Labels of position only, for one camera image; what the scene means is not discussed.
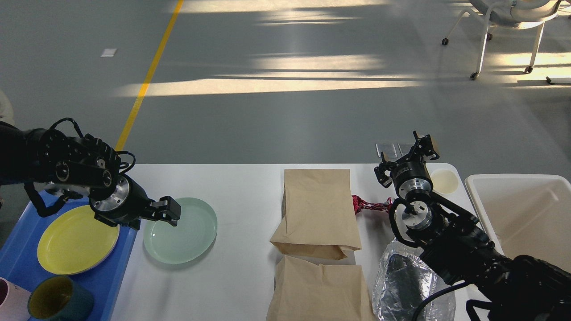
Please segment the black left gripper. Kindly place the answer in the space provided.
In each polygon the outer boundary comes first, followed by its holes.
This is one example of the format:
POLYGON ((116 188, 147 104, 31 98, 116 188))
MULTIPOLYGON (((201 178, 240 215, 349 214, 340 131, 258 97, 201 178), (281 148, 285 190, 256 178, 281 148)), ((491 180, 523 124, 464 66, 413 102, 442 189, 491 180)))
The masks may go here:
POLYGON ((181 206, 170 196, 153 201, 145 190, 128 175, 119 175, 116 189, 100 201, 89 200, 94 218, 109 227, 130 227, 140 230, 141 220, 162 221, 177 227, 181 206))

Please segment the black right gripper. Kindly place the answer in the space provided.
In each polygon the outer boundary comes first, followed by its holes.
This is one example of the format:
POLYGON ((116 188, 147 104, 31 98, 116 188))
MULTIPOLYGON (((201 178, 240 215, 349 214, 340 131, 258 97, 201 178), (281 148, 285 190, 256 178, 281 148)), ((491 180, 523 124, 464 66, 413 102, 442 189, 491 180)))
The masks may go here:
POLYGON ((412 200, 415 195, 429 195, 434 184, 426 168, 427 160, 440 159, 440 151, 430 134, 421 136, 413 131, 415 139, 410 150, 403 156, 406 162, 389 160, 385 152, 380 152, 380 163, 374 168, 378 182, 384 188, 393 185, 397 196, 412 200))

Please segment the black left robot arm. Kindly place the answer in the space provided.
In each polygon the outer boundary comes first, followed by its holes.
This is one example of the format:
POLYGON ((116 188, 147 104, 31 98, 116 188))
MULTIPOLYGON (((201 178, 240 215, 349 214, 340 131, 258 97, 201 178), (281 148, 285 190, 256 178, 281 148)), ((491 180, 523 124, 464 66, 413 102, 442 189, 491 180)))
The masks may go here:
POLYGON ((181 207, 170 196, 150 199, 127 173, 132 152, 116 151, 100 138, 49 128, 23 131, 1 122, 1 185, 22 184, 40 217, 57 213, 70 199, 88 198, 94 218, 110 227, 139 230, 141 220, 177 226, 181 207))

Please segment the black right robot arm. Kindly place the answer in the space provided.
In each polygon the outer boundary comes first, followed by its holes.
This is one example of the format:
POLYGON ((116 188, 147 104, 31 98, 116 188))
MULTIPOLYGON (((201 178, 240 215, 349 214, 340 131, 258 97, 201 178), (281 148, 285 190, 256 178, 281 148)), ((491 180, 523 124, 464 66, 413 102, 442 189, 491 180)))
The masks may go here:
POLYGON ((532 256, 500 254, 475 215, 436 193, 426 159, 439 159, 437 144, 430 135, 413 135, 415 143, 397 160, 378 148, 374 169, 379 183, 396 191, 388 218, 397 241, 422 248, 420 260, 448 284, 424 299, 412 320, 438 297, 473 284, 488 301, 466 302, 471 321, 479 319, 476 309, 487 309, 490 321, 568 321, 570 274, 532 256))

